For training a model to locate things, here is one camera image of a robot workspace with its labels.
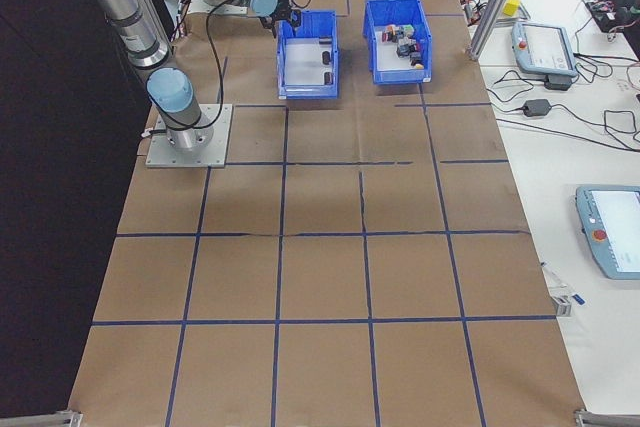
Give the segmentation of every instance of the screen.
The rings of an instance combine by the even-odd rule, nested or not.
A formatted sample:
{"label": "screen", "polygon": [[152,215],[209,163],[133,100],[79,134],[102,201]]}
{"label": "screen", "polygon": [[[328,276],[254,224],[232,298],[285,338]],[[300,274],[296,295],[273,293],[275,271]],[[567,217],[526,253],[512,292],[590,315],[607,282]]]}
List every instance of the screen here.
{"label": "screen", "polygon": [[525,25],[531,63],[535,67],[546,69],[570,70],[571,63],[567,59],[562,31],[555,27]]}
{"label": "screen", "polygon": [[619,272],[640,272],[640,192],[592,192]]}

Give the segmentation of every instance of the white table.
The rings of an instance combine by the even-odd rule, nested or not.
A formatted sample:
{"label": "white table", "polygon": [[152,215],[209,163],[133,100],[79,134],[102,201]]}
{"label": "white table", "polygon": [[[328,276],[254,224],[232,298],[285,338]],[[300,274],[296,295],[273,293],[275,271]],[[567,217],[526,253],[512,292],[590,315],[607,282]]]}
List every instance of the white table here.
{"label": "white table", "polygon": [[[533,21],[562,25],[570,35],[589,19],[581,0],[522,1]],[[480,57],[487,87],[515,68],[510,32],[510,28],[495,29]],[[579,35],[582,53],[634,57],[622,35],[609,43],[593,22]],[[634,74],[637,82],[640,72]],[[515,85],[499,91],[505,98],[519,89]],[[567,92],[536,86],[508,104],[496,103],[508,110],[527,99],[545,98],[601,122],[605,108],[633,110],[640,119],[636,93],[626,80],[625,68],[616,67],[611,78],[596,79],[593,84],[580,81]],[[612,143],[598,129],[559,108],[537,120],[498,111],[496,117]],[[571,317],[559,319],[586,408],[599,414],[640,414],[640,281],[604,277],[591,258],[574,204],[575,189],[582,184],[640,185],[640,154],[503,123],[499,126],[539,258],[587,302],[574,304]]]}

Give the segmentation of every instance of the blue tape grid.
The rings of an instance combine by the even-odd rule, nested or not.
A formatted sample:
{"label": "blue tape grid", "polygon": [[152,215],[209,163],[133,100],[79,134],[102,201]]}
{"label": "blue tape grid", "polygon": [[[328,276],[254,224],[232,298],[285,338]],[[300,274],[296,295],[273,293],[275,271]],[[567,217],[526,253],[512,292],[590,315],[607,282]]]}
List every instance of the blue tape grid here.
{"label": "blue tape grid", "polygon": [[[347,1],[347,13],[351,14],[351,2]],[[432,17],[446,17],[446,16],[460,16],[459,14],[430,14]],[[227,70],[228,58],[224,59],[223,75]],[[191,301],[191,294],[193,288],[193,280],[195,277],[195,269],[197,265],[197,256],[200,245],[200,239],[202,237],[235,237],[235,236],[248,236],[249,233],[205,233],[202,232],[202,226],[204,221],[204,212],[206,206],[206,199],[208,194],[209,183],[212,175],[211,168],[207,169],[207,175],[205,180],[205,186],[202,196],[202,203],[200,208],[200,215],[198,221],[198,229],[195,233],[132,233],[132,234],[118,234],[119,238],[136,238],[136,237],[194,237],[194,251],[192,256],[191,271],[189,274],[189,282],[185,299],[185,307],[182,319],[174,320],[140,320],[140,321],[94,321],[92,325],[94,327],[115,327],[115,326],[180,326],[180,337],[178,341],[178,349],[176,353],[176,360],[174,366],[174,372],[172,377],[172,385],[169,396],[167,416],[165,420],[165,427],[170,427],[171,417],[173,413],[173,405],[175,402],[176,389],[178,384],[180,362],[182,358],[182,350],[184,347],[184,338],[186,333],[186,327],[189,325],[273,325],[274,326],[274,353],[273,353],[273,380],[272,380],[272,405],[271,405],[271,427],[276,427],[277,418],[277,383],[278,383],[278,356],[279,356],[279,340],[280,340],[280,326],[281,325],[318,325],[318,324],[367,324],[369,328],[369,343],[370,343],[370,356],[371,356],[371,376],[372,376],[372,393],[374,398],[374,413],[376,427],[380,427],[382,420],[380,416],[380,406],[378,398],[378,385],[377,385],[377,368],[375,357],[375,329],[376,324],[387,323],[434,323],[434,322],[461,322],[464,332],[465,344],[467,349],[467,356],[469,362],[469,369],[474,386],[474,392],[476,402],[478,406],[478,413],[482,427],[487,427],[484,406],[482,403],[482,395],[480,392],[480,386],[478,382],[478,375],[475,367],[475,361],[473,356],[473,349],[471,345],[471,339],[468,330],[468,323],[474,322],[495,322],[495,321],[555,321],[554,315],[527,315],[527,316],[466,316],[464,309],[464,301],[462,298],[462,292],[460,287],[460,279],[457,271],[457,265],[455,260],[455,254],[453,251],[452,236],[453,235],[491,235],[491,234],[519,234],[528,233],[519,230],[478,230],[478,231],[455,231],[449,229],[447,214],[444,203],[444,193],[440,180],[440,173],[438,170],[438,164],[456,164],[456,163],[503,163],[508,162],[507,159],[470,159],[470,160],[451,160],[440,161],[436,159],[435,150],[433,146],[431,127],[429,123],[428,110],[429,107],[465,107],[465,106],[486,106],[491,105],[488,102],[478,103],[438,103],[427,105],[425,102],[424,92],[422,86],[420,88],[421,104],[407,104],[397,105],[396,107],[414,107],[421,108],[423,111],[424,119],[427,125],[427,131],[429,133],[429,142],[432,162],[436,175],[436,184],[438,189],[438,195],[440,199],[440,206],[442,210],[445,229],[442,231],[422,231],[422,232],[369,232],[365,223],[365,204],[364,204],[364,178],[362,172],[359,173],[359,186],[360,186],[360,203],[361,203],[361,215],[362,215],[362,231],[351,233],[300,233],[297,236],[313,237],[313,236],[360,236],[363,239],[364,250],[364,265],[365,265],[365,280],[367,290],[367,318],[353,318],[353,319],[282,319],[280,315],[281,306],[281,291],[282,291],[282,253],[283,243],[285,239],[284,235],[284,212],[285,212],[285,193],[286,193],[286,175],[287,166],[289,165],[410,165],[412,162],[354,162],[354,163],[289,163],[287,162],[287,141],[288,141],[288,118],[289,110],[284,105],[236,105],[236,107],[265,107],[265,108],[284,108],[286,112],[285,116],[285,139],[283,147],[283,162],[237,162],[230,163],[228,165],[246,165],[246,166],[259,166],[259,165],[277,165],[283,167],[282,172],[282,189],[281,189],[281,206],[280,206],[280,232],[278,235],[278,273],[277,273],[277,290],[276,290],[276,315],[275,319],[188,319],[189,306]],[[369,272],[369,259],[368,259],[368,237],[372,236],[387,236],[387,235],[445,235],[447,237],[447,245],[449,249],[449,255],[451,258],[451,265],[453,269],[453,275],[456,286],[456,294],[458,298],[458,305],[460,309],[460,316],[456,317],[414,317],[414,318],[375,318],[372,311],[372,299],[371,299],[371,284],[370,284],[370,272]]]}

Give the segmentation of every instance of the cardboard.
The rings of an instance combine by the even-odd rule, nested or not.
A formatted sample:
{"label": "cardboard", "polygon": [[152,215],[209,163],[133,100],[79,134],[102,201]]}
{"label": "cardboard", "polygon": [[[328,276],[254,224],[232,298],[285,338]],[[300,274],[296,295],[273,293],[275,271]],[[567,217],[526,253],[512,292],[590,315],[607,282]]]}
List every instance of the cardboard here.
{"label": "cardboard", "polygon": [[69,408],[95,426],[164,425],[180,327],[92,327]]}
{"label": "cardboard", "polygon": [[438,159],[506,160],[492,110],[489,105],[430,107],[427,116]]}
{"label": "cardboard", "polygon": [[172,425],[269,425],[272,362],[272,326],[190,326]]}
{"label": "cardboard", "polygon": [[184,312],[195,239],[116,239],[94,320],[178,319]]}
{"label": "cardboard", "polygon": [[148,169],[138,157],[118,233],[195,232],[206,171]]}
{"label": "cardboard", "polygon": [[228,166],[212,173],[205,233],[278,235],[282,167]]}
{"label": "cardboard", "polygon": [[368,254],[374,317],[460,315],[444,235],[369,237]]}
{"label": "cardboard", "polygon": [[189,319],[273,318],[277,273],[276,237],[201,238]]}
{"label": "cardboard", "polygon": [[[212,19],[230,165],[205,186],[138,158],[119,227],[137,237],[116,241],[70,401],[87,425],[573,427],[582,400],[459,3],[424,0],[432,82],[379,88],[364,1],[312,4],[349,14],[332,101],[278,99],[271,33]],[[176,61],[215,102],[204,20]]]}
{"label": "cardboard", "polygon": [[282,260],[282,318],[365,319],[360,237],[289,237]]}

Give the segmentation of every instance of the power adapter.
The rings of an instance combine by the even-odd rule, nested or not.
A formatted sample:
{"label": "power adapter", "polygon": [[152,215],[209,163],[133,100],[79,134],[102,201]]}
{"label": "power adapter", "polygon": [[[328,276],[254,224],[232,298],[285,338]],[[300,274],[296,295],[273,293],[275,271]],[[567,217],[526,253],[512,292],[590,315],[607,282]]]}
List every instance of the power adapter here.
{"label": "power adapter", "polygon": [[522,106],[522,113],[527,117],[544,117],[551,110],[547,99],[527,100]]}

